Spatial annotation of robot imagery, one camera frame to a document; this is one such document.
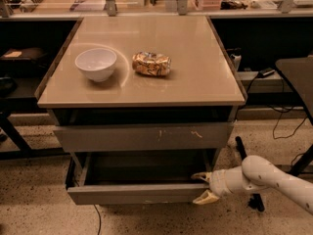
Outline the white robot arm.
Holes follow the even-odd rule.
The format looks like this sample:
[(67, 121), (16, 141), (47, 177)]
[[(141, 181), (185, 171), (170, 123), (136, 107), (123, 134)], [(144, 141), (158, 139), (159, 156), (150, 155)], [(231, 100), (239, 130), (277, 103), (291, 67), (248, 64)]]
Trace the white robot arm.
[(259, 156), (247, 156), (237, 167), (198, 172), (192, 178), (201, 179), (209, 185), (193, 200), (196, 205), (214, 203), (230, 194), (258, 193), (272, 188), (313, 214), (313, 184), (283, 172)]

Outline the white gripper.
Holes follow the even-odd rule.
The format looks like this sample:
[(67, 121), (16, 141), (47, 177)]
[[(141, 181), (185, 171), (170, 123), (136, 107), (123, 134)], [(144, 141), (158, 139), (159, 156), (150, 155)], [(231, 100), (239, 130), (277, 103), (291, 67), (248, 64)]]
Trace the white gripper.
[(209, 182), (210, 190), (205, 190), (199, 197), (193, 200), (195, 205), (206, 205), (217, 202), (219, 197), (244, 192), (247, 180), (240, 166), (230, 169), (219, 169), (213, 173), (204, 171), (191, 176), (194, 180)]

